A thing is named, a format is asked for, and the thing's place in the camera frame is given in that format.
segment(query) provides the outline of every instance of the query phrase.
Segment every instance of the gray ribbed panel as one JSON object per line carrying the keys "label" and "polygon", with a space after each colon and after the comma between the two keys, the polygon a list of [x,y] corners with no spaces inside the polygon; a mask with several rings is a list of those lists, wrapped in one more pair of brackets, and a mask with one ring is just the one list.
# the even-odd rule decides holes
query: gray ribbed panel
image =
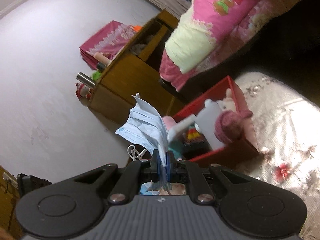
{"label": "gray ribbed panel", "polygon": [[[24,240],[33,240],[25,236]],[[127,205],[113,206],[92,230],[74,240],[252,240],[228,228],[211,206],[189,196],[137,195]],[[299,240],[297,236],[286,240]]]}

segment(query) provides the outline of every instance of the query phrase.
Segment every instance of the wooden cabinet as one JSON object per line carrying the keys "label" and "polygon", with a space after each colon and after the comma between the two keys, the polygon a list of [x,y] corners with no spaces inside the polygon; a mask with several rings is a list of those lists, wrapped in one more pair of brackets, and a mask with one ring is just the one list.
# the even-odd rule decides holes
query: wooden cabinet
{"label": "wooden cabinet", "polygon": [[6,181],[2,178],[5,169],[0,166],[0,227],[7,230],[14,238],[19,239],[23,232],[17,222],[14,214],[14,208],[19,200],[19,193],[17,188],[8,183],[8,190],[6,191]]}
{"label": "wooden cabinet", "polygon": [[[164,43],[177,24],[178,19],[165,10],[147,22],[102,73],[89,107],[119,124],[128,119],[136,93],[161,116],[182,109],[184,104],[159,84]],[[137,55],[130,50],[136,44],[144,44]]]}

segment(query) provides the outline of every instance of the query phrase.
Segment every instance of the pink knit hat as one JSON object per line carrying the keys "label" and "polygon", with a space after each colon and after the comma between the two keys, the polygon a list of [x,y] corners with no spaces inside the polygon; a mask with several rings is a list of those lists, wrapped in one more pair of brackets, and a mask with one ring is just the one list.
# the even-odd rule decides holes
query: pink knit hat
{"label": "pink knit hat", "polygon": [[250,118],[253,113],[250,110],[240,111],[239,113],[231,110],[222,112],[215,123],[214,135],[225,143],[232,143],[238,139],[243,130],[243,119]]}

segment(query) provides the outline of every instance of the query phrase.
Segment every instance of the silver cylinder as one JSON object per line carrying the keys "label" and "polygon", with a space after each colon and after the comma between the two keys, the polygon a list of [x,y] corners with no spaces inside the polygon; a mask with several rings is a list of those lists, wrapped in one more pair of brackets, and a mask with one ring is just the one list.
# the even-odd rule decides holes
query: silver cylinder
{"label": "silver cylinder", "polygon": [[83,74],[82,72],[78,73],[77,80],[79,80],[81,83],[87,85],[89,88],[94,89],[96,87],[96,82],[92,78]]}

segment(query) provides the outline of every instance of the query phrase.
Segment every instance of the yellow fabric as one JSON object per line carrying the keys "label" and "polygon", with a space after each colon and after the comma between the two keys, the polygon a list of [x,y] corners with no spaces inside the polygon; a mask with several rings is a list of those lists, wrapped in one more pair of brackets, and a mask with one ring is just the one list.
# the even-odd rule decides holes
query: yellow fabric
{"label": "yellow fabric", "polygon": [[191,20],[192,15],[193,5],[181,16],[178,27],[165,43],[167,55],[182,74],[199,64],[216,44],[205,24]]}

